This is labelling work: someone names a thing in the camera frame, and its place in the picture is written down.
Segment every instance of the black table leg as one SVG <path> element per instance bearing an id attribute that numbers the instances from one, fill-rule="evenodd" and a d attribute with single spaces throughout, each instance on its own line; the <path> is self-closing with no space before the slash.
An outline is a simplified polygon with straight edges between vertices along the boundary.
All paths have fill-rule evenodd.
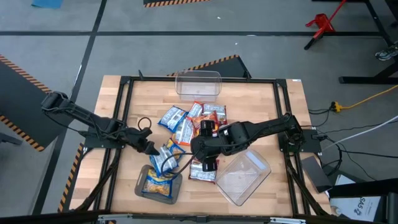
<path id="1" fill-rule="evenodd" d="M 389 78 L 392 74 L 398 71 L 398 63 L 394 62 L 392 65 L 379 72 L 374 77 L 339 77 L 338 81 L 344 84 L 398 84 L 398 78 Z"/>

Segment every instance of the snack in tray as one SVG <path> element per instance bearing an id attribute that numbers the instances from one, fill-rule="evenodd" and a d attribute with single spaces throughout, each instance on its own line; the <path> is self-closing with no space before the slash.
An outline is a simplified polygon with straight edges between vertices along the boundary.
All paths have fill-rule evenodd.
<path id="1" fill-rule="evenodd" d="M 155 171 L 156 171 L 156 174 L 158 177 L 160 177 L 162 175 L 162 173 L 167 173 L 167 172 L 171 171 L 172 169 L 178 167 L 177 160 L 175 160 L 175 158 L 172 157 L 166 161 L 166 163 L 163 166 L 163 170 L 160 170 L 163 162 L 171 155 L 172 155 L 172 153 L 167 148 L 167 146 L 163 145 L 162 147 L 160 147 L 158 156 L 154 156 L 154 155 L 149 156 L 149 160 L 152 163 L 152 165 L 155 167 Z"/>
<path id="2" fill-rule="evenodd" d="M 181 110 L 180 108 L 173 106 L 166 112 L 166 114 L 163 115 L 158 124 L 165 126 L 174 133 L 175 130 L 177 130 L 178 124 L 186 115 L 187 112 L 185 110 Z"/>
<path id="3" fill-rule="evenodd" d="M 211 114 L 213 111 L 217 112 L 217 120 L 220 125 L 228 124 L 226 120 L 226 106 L 203 104 L 203 115 Z"/>
<path id="4" fill-rule="evenodd" d="M 174 134 L 172 134 L 172 139 L 177 144 L 184 146 L 189 146 L 191 144 L 191 139 L 193 137 L 193 124 L 189 118 L 185 118 L 178 126 Z"/>
<path id="5" fill-rule="evenodd" d="M 189 173 L 188 179 L 202 180 L 202 181 L 207 181 L 207 182 L 216 184 L 216 174 L 217 174 L 216 170 L 211 171 L 211 172 L 204 172 L 202 169 L 202 163 L 197 161 L 196 159 L 194 159 L 191 162 L 190 173 Z"/>
<path id="6" fill-rule="evenodd" d="M 171 154 L 185 153 L 185 150 L 180 148 L 177 144 L 175 144 L 171 139 L 167 140 L 166 143 L 167 149 L 171 152 Z M 174 158 L 178 162 L 183 155 L 175 155 Z"/>
<path id="7" fill-rule="evenodd" d="M 200 116 L 202 112 L 203 112 L 203 103 L 194 101 L 190 111 L 188 112 L 187 117 L 194 118 Z"/>
<path id="8" fill-rule="evenodd" d="M 143 193 L 161 194 L 168 198 L 172 194 L 172 179 L 166 177 L 157 177 L 156 171 L 153 169 L 148 170 L 147 178 L 144 183 Z"/>
<path id="9" fill-rule="evenodd" d="M 200 134 L 200 121 L 203 120 L 213 120 L 215 124 L 215 128 L 213 129 L 213 132 L 216 132 L 218 130 L 218 120 L 217 120 L 217 113 L 216 111 L 213 111 L 212 113 L 208 114 L 207 116 L 202 115 L 196 118 L 189 118 L 192 121 L 193 124 L 193 135 L 196 137 Z"/>

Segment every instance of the red snack bag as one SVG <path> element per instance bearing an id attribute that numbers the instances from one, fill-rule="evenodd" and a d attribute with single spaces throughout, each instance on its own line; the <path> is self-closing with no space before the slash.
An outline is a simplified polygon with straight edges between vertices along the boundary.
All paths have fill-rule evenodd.
<path id="1" fill-rule="evenodd" d="M 223 105 L 212 105 L 209 103 L 203 104 L 203 115 L 208 115 L 213 111 L 217 112 L 217 120 L 220 125 L 228 124 L 226 120 L 226 106 Z"/>
<path id="2" fill-rule="evenodd" d="M 207 116 L 202 115 L 202 116 L 199 116 L 199 117 L 196 117 L 196 118 L 189 118 L 189 119 L 191 119 L 191 121 L 192 121 L 192 124 L 193 124 L 193 135 L 195 137 L 200 134 L 200 121 L 203 121 L 203 120 L 212 120 L 212 121 L 214 121 L 215 128 L 213 129 L 213 132 L 215 133 L 218 130 L 218 120 L 217 120 L 216 111 L 211 112 Z"/>
<path id="3" fill-rule="evenodd" d="M 200 116 L 202 112 L 203 112 L 203 103 L 194 101 L 191 109 L 189 110 L 187 117 L 195 118 Z"/>

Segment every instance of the black mat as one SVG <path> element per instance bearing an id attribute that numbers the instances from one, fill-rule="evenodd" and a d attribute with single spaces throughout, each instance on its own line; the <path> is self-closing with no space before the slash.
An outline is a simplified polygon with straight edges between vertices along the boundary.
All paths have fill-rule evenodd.
<path id="1" fill-rule="evenodd" d="M 7 126 L 13 131 L 20 129 L 18 134 L 25 141 L 38 151 L 43 150 L 65 129 L 43 114 L 41 102 L 46 93 L 4 62 L 0 62 L 0 75 L 0 114 L 12 123 Z M 65 115 L 53 118 L 66 126 L 72 121 Z"/>

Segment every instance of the blue snack bag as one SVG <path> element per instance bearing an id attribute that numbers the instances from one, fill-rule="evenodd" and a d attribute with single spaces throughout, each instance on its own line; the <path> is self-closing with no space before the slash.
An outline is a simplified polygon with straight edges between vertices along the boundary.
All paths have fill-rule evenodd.
<path id="1" fill-rule="evenodd" d="M 167 177 L 168 174 L 165 174 L 165 176 L 166 177 L 157 177 L 153 169 L 148 170 L 142 193 L 161 194 L 171 198 L 173 181 L 171 178 Z"/>
<path id="2" fill-rule="evenodd" d="M 178 153 L 185 153 L 185 150 L 183 150 L 180 146 L 175 144 L 171 139 L 167 140 L 166 147 L 173 155 Z M 174 158 L 178 162 L 182 156 L 183 155 L 176 155 L 174 156 Z"/>
<path id="3" fill-rule="evenodd" d="M 163 145 L 159 150 L 158 156 L 154 156 L 154 155 L 149 156 L 149 160 L 152 163 L 152 165 L 155 167 L 156 175 L 158 177 L 160 177 L 162 175 L 162 173 L 170 172 L 172 169 L 178 167 L 178 163 L 177 163 L 177 160 L 175 159 L 175 157 L 171 157 L 164 164 L 163 170 L 160 170 L 163 162 L 166 160 L 166 158 L 168 158 L 171 155 L 172 155 L 172 153 L 167 148 L 167 146 Z"/>
<path id="4" fill-rule="evenodd" d="M 174 133 L 177 130 L 178 124 L 180 124 L 187 113 L 188 112 L 185 110 L 181 110 L 180 108 L 173 106 L 166 112 L 166 114 L 163 115 L 158 124 L 165 126 Z"/>

